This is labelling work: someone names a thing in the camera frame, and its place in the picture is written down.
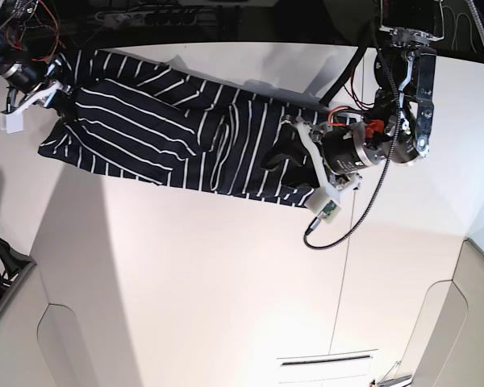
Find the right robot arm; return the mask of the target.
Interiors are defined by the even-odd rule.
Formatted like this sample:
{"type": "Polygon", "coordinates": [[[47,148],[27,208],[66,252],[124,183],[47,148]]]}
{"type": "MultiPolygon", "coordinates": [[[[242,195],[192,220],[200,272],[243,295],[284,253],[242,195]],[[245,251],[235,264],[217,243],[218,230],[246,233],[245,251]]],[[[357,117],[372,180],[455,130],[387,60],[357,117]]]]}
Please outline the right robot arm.
{"type": "Polygon", "coordinates": [[[0,10],[0,76],[25,97],[54,87],[58,114],[41,156],[89,173],[298,205],[319,185],[293,121],[318,111],[118,50],[23,42],[25,14],[56,17],[40,1],[0,10]]]}

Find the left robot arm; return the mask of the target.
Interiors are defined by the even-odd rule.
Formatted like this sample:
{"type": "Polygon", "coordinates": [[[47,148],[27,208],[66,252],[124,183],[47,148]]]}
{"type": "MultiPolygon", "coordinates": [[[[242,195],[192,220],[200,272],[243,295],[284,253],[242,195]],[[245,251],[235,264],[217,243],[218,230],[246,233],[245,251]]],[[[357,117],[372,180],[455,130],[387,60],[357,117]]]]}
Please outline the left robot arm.
{"type": "Polygon", "coordinates": [[[428,151],[436,53],[418,42],[378,49],[373,103],[327,113],[117,52],[61,59],[70,91],[39,152],[89,173],[303,207],[428,151]]]}

